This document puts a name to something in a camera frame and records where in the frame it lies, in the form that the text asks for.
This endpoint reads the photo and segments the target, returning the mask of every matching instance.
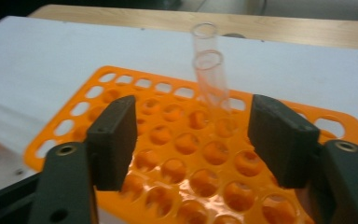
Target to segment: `rack hole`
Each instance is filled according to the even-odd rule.
[[[69,133],[71,129],[74,127],[74,121],[71,119],[63,120],[57,128],[54,130],[54,134],[57,136],[62,136],[66,133]]]
[[[253,151],[243,151],[234,158],[234,165],[238,172],[246,176],[258,175],[263,169],[263,162]]]
[[[105,103],[110,104],[111,102],[113,102],[114,100],[118,99],[118,97],[120,96],[120,93],[116,90],[108,90],[104,95],[103,95],[103,101]]]
[[[182,182],[186,176],[185,164],[178,159],[168,160],[162,164],[161,174],[171,184]]]
[[[121,188],[120,195],[135,201],[141,197],[144,192],[144,180],[138,175],[127,175]]]
[[[190,186],[201,197],[211,197],[218,188],[217,175],[207,169],[199,170],[190,177]]]
[[[90,107],[90,104],[87,102],[80,102],[77,105],[74,106],[74,108],[71,110],[72,116],[79,116],[84,114]]]
[[[189,119],[189,126],[192,129],[203,129],[205,128],[209,123],[209,117],[206,112],[203,112],[201,110],[194,111],[188,116]]]
[[[193,133],[182,133],[175,139],[174,145],[180,153],[189,155],[200,147],[200,140]]]
[[[165,217],[171,211],[172,205],[173,196],[167,189],[156,187],[149,190],[145,207],[147,209],[154,207],[157,217]]]
[[[255,202],[255,194],[253,191],[241,182],[228,184],[225,187],[223,197],[226,204],[238,212],[248,210]]]
[[[324,130],[325,132],[322,132],[322,134],[328,138],[341,138],[345,133],[341,123],[330,119],[317,119],[315,126]]]
[[[155,114],[159,112],[159,109],[160,109],[159,101],[156,99],[148,99],[144,101],[141,107],[142,113],[146,115]]]
[[[165,82],[160,82],[159,84],[157,84],[155,86],[155,89],[156,89],[156,91],[168,93],[168,92],[171,92],[172,85],[165,83]]]
[[[213,141],[205,146],[202,155],[208,163],[220,165],[228,159],[228,149],[223,143]]]
[[[132,77],[129,75],[122,75],[116,79],[117,84],[130,84],[132,82]]]
[[[40,148],[36,151],[37,158],[45,158],[46,154],[57,145],[56,141],[50,139],[45,141]]]
[[[138,131],[138,136],[142,135],[147,131],[148,125],[146,123],[146,120],[144,119],[137,119],[136,120],[136,127]]]
[[[234,119],[223,118],[215,123],[215,132],[220,137],[228,138],[234,135],[237,130],[237,123]]]
[[[213,224],[241,224],[239,220],[237,220],[235,217],[229,216],[229,215],[223,215],[220,217],[217,217]]]
[[[185,114],[184,109],[179,105],[167,105],[163,110],[163,118],[173,122],[179,120]]]
[[[167,126],[160,125],[150,132],[150,140],[153,144],[162,146],[172,139],[172,132]]]
[[[149,88],[152,85],[152,82],[149,79],[141,78],[136,83],[135,86],[142,88]]]
[[[86,93],[87,98],[95,98],[103,92],[103,88],[100,86],[94,86]]]
[[[143,150],[135,156],[135,166],[143,172],[153,170],[157,164],[158,154],[151,149]]]
[[[177,218],[179,224],[204,224],[208,220],[208,214],[202,204],[185,201],[178,210]]]
[[[281,195],[270,195],[262,202],[262,212],[268,223],[296,223],[296,209]]]
[[[182,98],[191,99],[194,97],[194,91],[190,88],[181,87],[175,91],[174,95]]]
[[[108,74],[101,76],[100,79],[98,79],[98,80],[100,82],[108,82],[108,81],[113,80],[113,78],[115,78],[115,76],[116,76],[116,74],[114,74],[114,73],[108,73]]]
[[[229,98],[229,104],[231,109],[236,109],[240,111],[245,110],[245,102],[243,100],[240,100],[238,98]]]

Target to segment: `test tube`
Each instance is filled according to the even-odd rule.
[[[199,52],[193,62],[200,95],[214,120],[230,115],[223,55],[217,50]]]
[[[205,50],[217,50],[217,27],[213,23],[203,22],[197,24],[191,29],[191,34],[193,35],[193,45],[196,55]]]

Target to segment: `wooden surface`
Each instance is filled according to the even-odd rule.
[[[211,21],[219,27],[220,35],[236,33],[250,39],[358,49],[358,21],[59,5],[41,7],[29,17],[183,32]]]

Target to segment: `white table surface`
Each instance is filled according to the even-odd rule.
[[[218,41],[231,89],[358,118],[357,49]],[[101,66],[194,81],[192,53],[190,33],[7,17],[0,21],[0,143],[22,153]]]

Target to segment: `clear glass test tube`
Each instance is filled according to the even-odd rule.
[[[215,133],[221,137],[232,136],[236,126],[231,118],[223,55],[217,50],[205,50],[196,55],[193,65]]]
[[[197,55],[205,50],[217,50],[217,27],[211,22],[203,22],[191,29],[193,35],[194,52]]]

